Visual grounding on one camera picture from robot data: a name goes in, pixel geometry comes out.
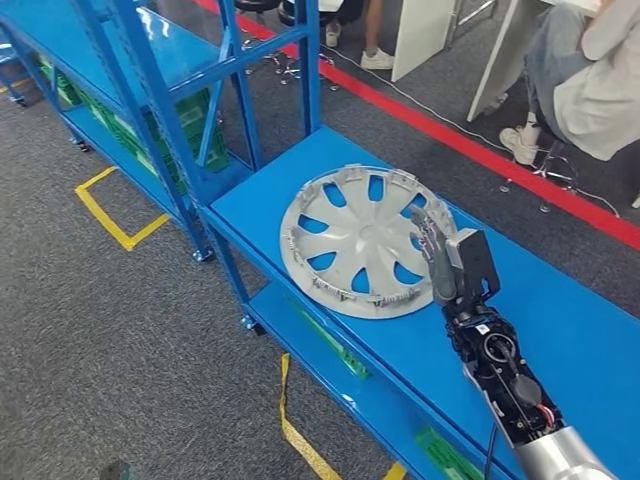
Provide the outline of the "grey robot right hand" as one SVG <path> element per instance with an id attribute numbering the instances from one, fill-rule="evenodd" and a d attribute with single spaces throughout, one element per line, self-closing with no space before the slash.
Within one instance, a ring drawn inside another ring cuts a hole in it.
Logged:
<path id="1" fill-rule="evenodd" d="M 457 286 L 446 251 L 445 233 L 427 210 L 411 205 L 410 215 L 411 221 L 417 228 L 417 233 L 411 233 L 410 237 L 418 244 L 426 262 L 434 300 L 440 306 L 454 300 Z"/>

